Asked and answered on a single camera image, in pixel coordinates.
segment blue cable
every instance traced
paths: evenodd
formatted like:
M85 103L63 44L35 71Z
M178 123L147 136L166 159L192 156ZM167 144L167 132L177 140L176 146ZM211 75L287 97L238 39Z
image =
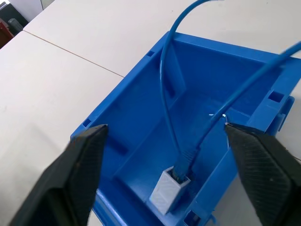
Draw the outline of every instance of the blue cable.
M205 129L203 130L203 134L200 136L200 139L196 145L196 148L194 149L186 149L180 151L179 144L175 135L175 131L173 128L173 125L171 123L170 115L168 112L166 97L164 93L164 87L163 87L163 81L164 81L164 66L165 66L165 58L167 54L168 47L172 41L172 38L175 34L175 31L177 27L179 26L180 22L198 5L207 2L210 0L198 0L194 3L192 3L190 6L188 6L176 19L173 26L170 29L170 32L166 38L165 45L162 50L161 59L160 59L160 85L161 85L161 97L162 102L164 106L165 111L165 118L167 122L168 129L170 131L173 144L176 148L176 150L180 153L180 156L178 157L177 162L174 165L173 170L173 176L175 178L178 178L179 180L183 180L186 176L186 174L189 172L190 167L193 163L193 160L195 159L195 156L197 155L198 151L200 150L200 146L202 142L204 141L207 134L210 132L211 128L218 122L218 120L222 117L222 114L224 114L231 106L232 104L241 97L256 81L258 81L259 78L261 78L263 75L265 75L267 72L271 71L272 69L280 66L284 61L289 59L289 57L296 52L301 50L301 42L298 42L294 46L287 49L282 54L275 57L274 60L271 62L265 64L261 69L259 69L255 74L253 74L244 84L242 84L229 98L228 100L223 104L222 107L214 114L214 116L211 117L210 121L206 124Z
M180 146L174 131L174 127L171 123L171 119L170 119L170 115L169 115L169 111L168 111L168 107L167 107L167 102L166 102L166 97L165 97L165 92L164 92L164 68L165 68L165 59L166 59L166 55L167 55L167 50L168 47L174 37L175 31L177 30L179 24L181 23L181 21L187 16L187 14L189 14L195 7L199 6L200 4L207 2L210 0L198 0L194 3L192 3L190 6L188 6L180 15L179 17L175 20L173 26L171 27L167 37L166 37L166 41L162 50L162 54L161 54L161 58L160 58L160 85L161 85L161 98L162 98L162 102L163 102L163 107L164 107L164 116L165 116L165 120L167 123L167 127L169 130L169 133L171 135L171 139L172 142L174 144L175 149L177 150L178 153L181 153L180 150Z
M198 140L197 146L194 150L188 149L183 150L174 165L173 175L178 177L180 180L185 178L185 175L189 172L190 166L193 163L193 160L200 150L200 146L204 141L207 134L210 132L211 128L218 122L218 120L222 117L232 104L241 97L256 81L258 81L262 76L264 76L267 72L279 67L284 61L288 60L289 57L298 51L301 50L301 42L298 42L294 46L287 49L282 54L275 57L274 60L266 63L261 69L259 69L255 74L253 74L246 82L244 82L229 98L228 100L220 107L220 109L212 116L210 121L206 124L203 134Z

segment white table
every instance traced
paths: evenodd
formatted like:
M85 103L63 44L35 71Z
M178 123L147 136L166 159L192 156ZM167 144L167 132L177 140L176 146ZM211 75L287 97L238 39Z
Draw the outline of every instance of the white table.
M24 30L125 76L192 2L55 0ZM301 40L300 9L297 0L212 1L192 11L178 30L280 53Z
M122 77L26 32L0 50L0 65L0 225L6 225Z
M8 169L26 172L29 164L36 164L32 173L13 174L17 181L25 184L24 188L16 190L21 183L13 180L1 185L0 189L15 188L7 197L13 193L20 203L19 194L31 189L41 170L63 150L69 135L121 80L116 74L125 76L191 2L193 0L56 0L25 27L26 32L36 37L23 32L0 51L0 59L3 54L19 54L18 67L12 65L11 57L7 60L7 76L0 76L5 80L0 86L10 95L7 102L4 99L2 109L6 116L1 134L7 134L0 140L6 151L0 167L16 162ZM297 0L209 2L193 11L180 25L179 32L279 53L301 40L300 6ZM25 50L17 51L24 43L28 43L22 47ZM81 77L83 73L91 78L85 80ZM277 137L301 158L301 84L293 96L295 105ZM40 153L30 152L36 150L34 147L46 150L47 159L37 162ZM29 153L32 161L25 156ZM7 173L2 174L1 177L7 177ZM221 199L215 215L226 226L260 225L238 179Z

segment blue plastic bin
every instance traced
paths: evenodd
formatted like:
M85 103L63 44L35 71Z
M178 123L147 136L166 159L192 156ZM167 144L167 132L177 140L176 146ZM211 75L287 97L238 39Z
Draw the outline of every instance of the blue plastic bin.
M178 206L163 216L150 203L162 171L173 166L178 156L167 131L159 90L159 58L165 38L72 134L109 125L94 205L106 226L203 226L237 173L220 119L202 144L190 175L193 181ZM209 114L274 57L176 34L166 59L165 89L181 149L194 147ZM266 74L228 110L230 121L276 134L293 105L289 95L300 75L301 60L295 58ZM188 223L195 215L198 222Z

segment white plastic block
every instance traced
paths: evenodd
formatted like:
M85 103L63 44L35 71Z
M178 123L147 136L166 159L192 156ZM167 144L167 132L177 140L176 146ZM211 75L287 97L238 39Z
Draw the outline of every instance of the white plastic block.
M173 210L173 207L177 204L190 182L186 177L184 182L178 184L168 173L173 168L172 166L163 171L155 189L150 195L151 203L163 215Z

